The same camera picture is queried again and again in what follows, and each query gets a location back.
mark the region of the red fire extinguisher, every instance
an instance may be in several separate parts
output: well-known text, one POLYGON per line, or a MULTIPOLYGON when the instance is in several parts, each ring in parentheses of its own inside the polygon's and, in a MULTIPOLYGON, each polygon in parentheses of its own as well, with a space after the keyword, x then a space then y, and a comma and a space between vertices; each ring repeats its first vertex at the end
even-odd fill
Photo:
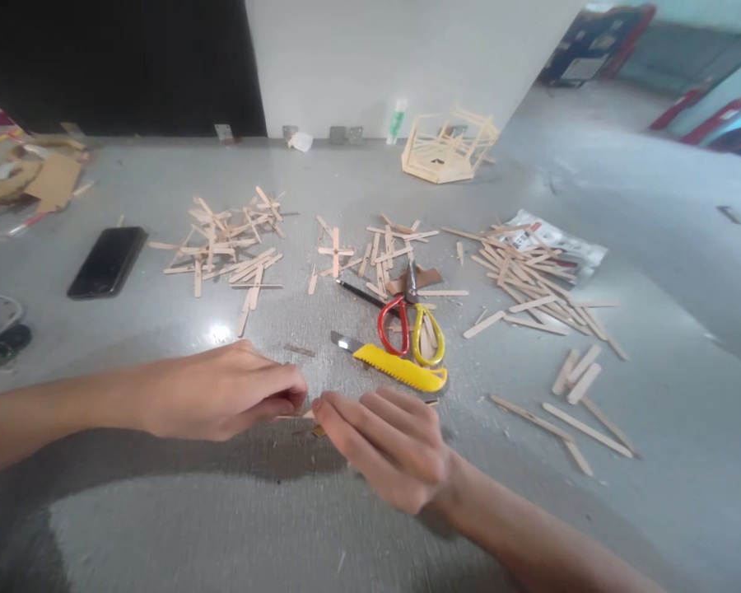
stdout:
POLYGON ((681 138, 681 142, 684 144, 699 144, 703 138, 708 136, 708 134, 724 125, 728 119, 732 119, 740 113, 741 97, 732 100, 730 103, 722 107, 710 118, 706 119, 702 124, 698 125, 686 136, 681 138))
POLYGON ((667 109, 654 123, 650 125, 650 129, 665 129, 673 119, 678 117, 678 114, 698 103, 710 88, 711 79, 708 77, 702 82, 702 84, 689 89, 686 92, 686 95, 675 101, 669 109, 667 109))

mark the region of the utility knife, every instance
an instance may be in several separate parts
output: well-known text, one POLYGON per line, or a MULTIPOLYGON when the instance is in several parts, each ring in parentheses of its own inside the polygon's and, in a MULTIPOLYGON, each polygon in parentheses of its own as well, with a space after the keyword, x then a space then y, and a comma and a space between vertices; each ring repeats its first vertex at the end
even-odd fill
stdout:
POLYGON ((419 367, 414 362, 398 358, 373 344, 364 344, 336 331, 332 332, 332 341, 343 350, 348 350, 357 360, 367 362, 378 371, 416 390, 439 391, 447 382, 446 368, 432 370, 419 367))

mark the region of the black phone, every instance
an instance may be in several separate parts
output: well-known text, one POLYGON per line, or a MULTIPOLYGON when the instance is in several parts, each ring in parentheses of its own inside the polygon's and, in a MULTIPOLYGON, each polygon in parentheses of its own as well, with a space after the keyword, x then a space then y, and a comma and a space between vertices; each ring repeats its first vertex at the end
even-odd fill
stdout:
POLYGON ((104 229, 66 295, 76 300, 117 295, 145 239, 139 226, 104 229))

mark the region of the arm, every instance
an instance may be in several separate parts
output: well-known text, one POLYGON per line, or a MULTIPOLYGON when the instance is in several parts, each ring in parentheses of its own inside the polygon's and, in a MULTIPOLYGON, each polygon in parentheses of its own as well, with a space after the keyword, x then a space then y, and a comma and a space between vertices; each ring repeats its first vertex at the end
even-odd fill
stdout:
POLYGON ((224 441, 260 420, 293 413, 306 395, 296 367, 270 361, 247 340, 33 385, 0 394, 0 470, 89 428, 224 441))
POLYGON ((436 412, 419 399, 387 389, 359 401, 325 392, 313 410, 334 445, 385 501, 412 514, 429 506, 533 593, 662 591, 459 457, 442 441, 436 412))

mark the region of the gray floor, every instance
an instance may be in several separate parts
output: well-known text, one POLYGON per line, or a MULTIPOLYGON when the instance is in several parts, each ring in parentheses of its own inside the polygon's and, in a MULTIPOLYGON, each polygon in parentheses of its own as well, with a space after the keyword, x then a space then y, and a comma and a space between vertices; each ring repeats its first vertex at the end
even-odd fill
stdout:
MULTIPOLYGON (((193 194, 223 209, 244 203, 256 184, 287 189, 285 209, 301 214, 285 221, 285 241, 264 237, 285 254, 269 280, 286 287, 263 294, 247 337, 276 359, 300 363, 311 394, 358 395, 393 382, 358 369, 329 342, 331 329, 373 340, 367 305, 327 282, 316 296, 305 293, 319 257, 315 214, 361 248, 379 211, 421 218, 424 229, 477 230, 495 213, 527 208, 610 248, 580 297, 624 303, 599 315, 632 360, 603 352, 594 400, 645 459, 624 460, 577 433, 596 471, 587 478, 551 436, 487 401, 493 392, 535 413, 543 401, 563 406, 548 391, 554 374, 568 348, 595 341, 502 323, 464 341, 481 306, 510 302, 484 268, 460 267, 454 237, 442 235, 416 247, 418 261, 471 291, 438 303, 449 344, 450 384, 439 406, 449 443, 670 591, 741 593, 741 361, 695 320, 741 350, 741 273, 734 282, 721 275, 741 269, 741 226, 711 199, 712 187, 727 188, 725 201, 741 210, 741 191, 729 188, 741 186, 741 159, 638 133, 659 103, 617 85, 595 93, 536 88, 506 129, 497 165, 471 183, 441 187, 401 173, 399 150, 380 142, 317 146, 306 155, 265 141, 231 149, 107 142, 86 172, 96 182, 91 192, 0 244, 0 292, 28 305, 35 329, 16 375, 0 376, 0 390, 231 338, 235 293, 208 284, 196 301, 189 278, 161 274, 169 254, 156 250, 140 254, 118 298, 66 299, 85 252, 119 214, 153 240, 176 241, 193 194), (706 186, 677 170, 702 175, 706 186), (682 192, 688 184, 694 189, 682 192), (293 355, 285 343, 317 358, 293 355)), ((9 218, 0 217, 0 230, 9 218)), ((0 591, 506 590, 487 556, 427 518, 391 511, 325 439, 291 433, 276 423, 210 444, 97 431, 46 448, 0 476, 0 591)))
POLYGON ((741 357, 741 157, 643 132, 671 103, 621 82, 535 86, 499 147, 552 175, 584 236, 620 251, 741 357))

